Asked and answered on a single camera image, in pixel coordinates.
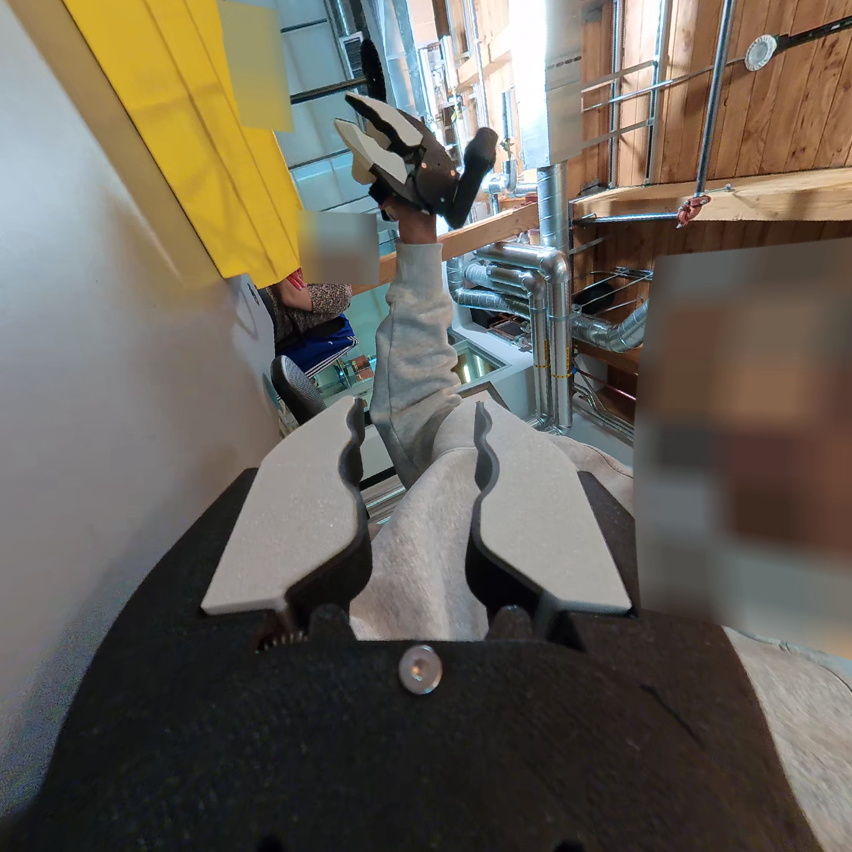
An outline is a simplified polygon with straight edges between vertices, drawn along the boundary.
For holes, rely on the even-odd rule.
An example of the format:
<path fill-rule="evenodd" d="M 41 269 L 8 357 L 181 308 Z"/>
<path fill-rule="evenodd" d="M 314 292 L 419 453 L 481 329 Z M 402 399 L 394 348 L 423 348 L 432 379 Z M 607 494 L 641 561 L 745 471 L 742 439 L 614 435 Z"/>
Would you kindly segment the person's right hand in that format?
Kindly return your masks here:
<path fill-rule="evenodd" d="M 389 199 L 379 205 L 384 214 L 397 223 L 399 237 L 396 240 L 400 245 L 436 245 L 439 243 L 437 235 L 436 216 L 416 209 L 405 201 Z"/>

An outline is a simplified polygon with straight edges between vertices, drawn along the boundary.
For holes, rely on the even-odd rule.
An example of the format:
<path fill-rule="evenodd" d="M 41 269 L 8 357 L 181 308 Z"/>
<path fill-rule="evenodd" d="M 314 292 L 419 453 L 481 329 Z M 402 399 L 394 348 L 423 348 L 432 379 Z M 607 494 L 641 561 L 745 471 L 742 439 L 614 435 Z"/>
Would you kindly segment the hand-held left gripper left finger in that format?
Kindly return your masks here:
<path fill-rule="evenodd" d="M 349 613 L 371 576 L 364 405 L 343 397 L 261 462 L 201 602 L 208 615 Z"/>

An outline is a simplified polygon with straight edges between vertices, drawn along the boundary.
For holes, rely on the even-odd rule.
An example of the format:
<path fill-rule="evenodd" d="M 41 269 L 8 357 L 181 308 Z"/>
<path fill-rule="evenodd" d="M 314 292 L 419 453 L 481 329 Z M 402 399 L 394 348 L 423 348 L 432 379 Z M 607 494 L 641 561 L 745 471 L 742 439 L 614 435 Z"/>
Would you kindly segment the yellow plastic bin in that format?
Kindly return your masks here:
<path fill-rule="evenodd" d="M 296 185 L 272 130 L 240 123 L 218 2 L 65 2 L 223 278 L 299 266 Z"/>

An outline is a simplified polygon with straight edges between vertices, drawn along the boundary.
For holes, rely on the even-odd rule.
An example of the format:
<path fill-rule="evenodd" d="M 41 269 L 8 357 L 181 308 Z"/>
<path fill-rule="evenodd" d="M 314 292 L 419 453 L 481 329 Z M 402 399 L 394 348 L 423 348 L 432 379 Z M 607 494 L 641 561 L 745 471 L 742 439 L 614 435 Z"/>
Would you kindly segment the wooden ceiling beam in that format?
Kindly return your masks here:
<path fill-rule="evenodd" d="M 489 244 L 508 241 L 518 234 L 539 226 L 538 205 L 525 204 L 508 209 L 496 216 L 477 221 L 462 229 L 456 229 L 438 237 L 442 246 L 442 261 L 472 253 Z M 379 261 L 378 281 L 370 284 L 355 284 L 352 295 L 373 290 L 394 280 L 397 253 L 382 256 Z"/>

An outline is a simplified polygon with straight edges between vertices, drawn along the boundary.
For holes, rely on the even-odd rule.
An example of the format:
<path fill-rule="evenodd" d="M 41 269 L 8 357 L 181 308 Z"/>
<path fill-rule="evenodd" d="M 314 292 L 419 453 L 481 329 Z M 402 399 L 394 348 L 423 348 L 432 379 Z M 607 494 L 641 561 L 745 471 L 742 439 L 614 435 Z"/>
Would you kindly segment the grey office chair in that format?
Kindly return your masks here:
<path fill-rule="evenodd" d="M 319 389 L 294 360 L 286 355 L 273 359 L 270 366 L 272 388 L 298 426 L 326 409 Z"/>

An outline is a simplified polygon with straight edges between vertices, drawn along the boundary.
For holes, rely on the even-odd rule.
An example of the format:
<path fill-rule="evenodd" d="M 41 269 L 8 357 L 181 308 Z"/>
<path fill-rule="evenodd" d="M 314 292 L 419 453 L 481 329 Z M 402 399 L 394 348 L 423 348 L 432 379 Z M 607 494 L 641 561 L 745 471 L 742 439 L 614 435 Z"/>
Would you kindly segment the blue jacket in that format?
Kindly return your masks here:
<path fill-rule="evenodd" d="M 358 346 L 358 338 L 343 314 L 322 325 L 306 329 L 288 350 L 288 357 L 313 378 Z"/>

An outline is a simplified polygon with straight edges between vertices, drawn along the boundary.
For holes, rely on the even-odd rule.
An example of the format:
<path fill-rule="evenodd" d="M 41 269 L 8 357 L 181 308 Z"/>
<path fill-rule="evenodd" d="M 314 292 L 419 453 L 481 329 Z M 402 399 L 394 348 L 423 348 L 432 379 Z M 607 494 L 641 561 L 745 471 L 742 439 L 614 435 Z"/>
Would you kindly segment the person's right forearm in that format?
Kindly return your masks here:
<path fill-rule="evenodd" d="M 376 333 L 377 364 L 369 412 L 402 485 L 431 465 L 435 436 L 462 402 L 448 340 L 453 302 L 442 278 L 437 242 L 398 242 L 388 315 Z"/>

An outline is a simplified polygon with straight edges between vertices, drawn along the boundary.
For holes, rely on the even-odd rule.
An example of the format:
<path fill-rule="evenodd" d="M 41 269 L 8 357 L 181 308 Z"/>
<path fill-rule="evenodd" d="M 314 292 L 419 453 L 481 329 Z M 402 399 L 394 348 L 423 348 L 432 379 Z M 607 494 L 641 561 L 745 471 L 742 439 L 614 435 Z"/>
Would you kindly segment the silver pipe bundle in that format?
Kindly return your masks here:
<path fill-rule="evenodd" d="M 474 256 L 471 263 L 461 257 L 447 260 L 449 293 L 460 307 L 529 320 L 536 402 L 532 425 L 566 434 L 578 395 L 605 427 L 632 440 L 632 426 L 610 413 L 594 389 L 575 387 L 572 345 L 580 341 L 616 355 L 635 351 L 644 341 L 648 302 L 612 324 L 572 307 L 571 266 L 555 247 L 495 242 L 475 250 Z"/>

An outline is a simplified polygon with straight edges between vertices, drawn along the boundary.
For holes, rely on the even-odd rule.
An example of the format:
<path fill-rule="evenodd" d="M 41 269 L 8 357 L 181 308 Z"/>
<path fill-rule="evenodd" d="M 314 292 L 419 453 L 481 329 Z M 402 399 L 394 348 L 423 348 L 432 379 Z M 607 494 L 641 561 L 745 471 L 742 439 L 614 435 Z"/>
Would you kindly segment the black round ceiling lamp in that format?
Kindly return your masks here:
<path fill-rule="evenodd" d="M 367 96 L 388 103 L 387 85 L 383 65 L 374 42 L 365 37 L 359 48 L 361 75 L 367 88 Z"/>

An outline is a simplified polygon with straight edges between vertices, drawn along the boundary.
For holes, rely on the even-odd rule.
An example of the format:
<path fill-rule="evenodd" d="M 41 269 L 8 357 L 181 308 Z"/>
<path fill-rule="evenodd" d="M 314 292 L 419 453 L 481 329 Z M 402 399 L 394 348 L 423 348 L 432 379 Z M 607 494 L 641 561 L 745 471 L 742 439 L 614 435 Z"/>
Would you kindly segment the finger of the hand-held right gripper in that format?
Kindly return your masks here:
<path fill-rule="evenodd" d="M 399 112 L 385 101 L 357 92 L 347 92 L 346 102 L 373 128 L 373 138 L 390 152 L 413 152 L 422 146 L 423 130 L 419 120 Z"/>
<path fill-rule="evenodd" d="M 382 148 L 354 122 L 335 120 L 334 125 L 353 155 L 351 174 L 358 184 L 372 185 L 377 180 L 377 176 L 371 171 L 374 166 L 378 166 L 399 183 L 405 184 L 408 172 L 402 157 Z"/>

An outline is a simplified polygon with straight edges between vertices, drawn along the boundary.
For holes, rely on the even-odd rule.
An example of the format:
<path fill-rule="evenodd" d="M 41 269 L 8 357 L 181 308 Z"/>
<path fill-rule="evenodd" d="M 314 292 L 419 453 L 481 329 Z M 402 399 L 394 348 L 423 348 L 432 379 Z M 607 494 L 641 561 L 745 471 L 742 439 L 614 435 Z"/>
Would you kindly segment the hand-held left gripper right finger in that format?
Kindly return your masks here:
<path fill-rule="evenodd" d="M 465 576 L 495 617 L 623 616 L 632 603 L 573 462 L 543 434 L 478 401 Z"/>

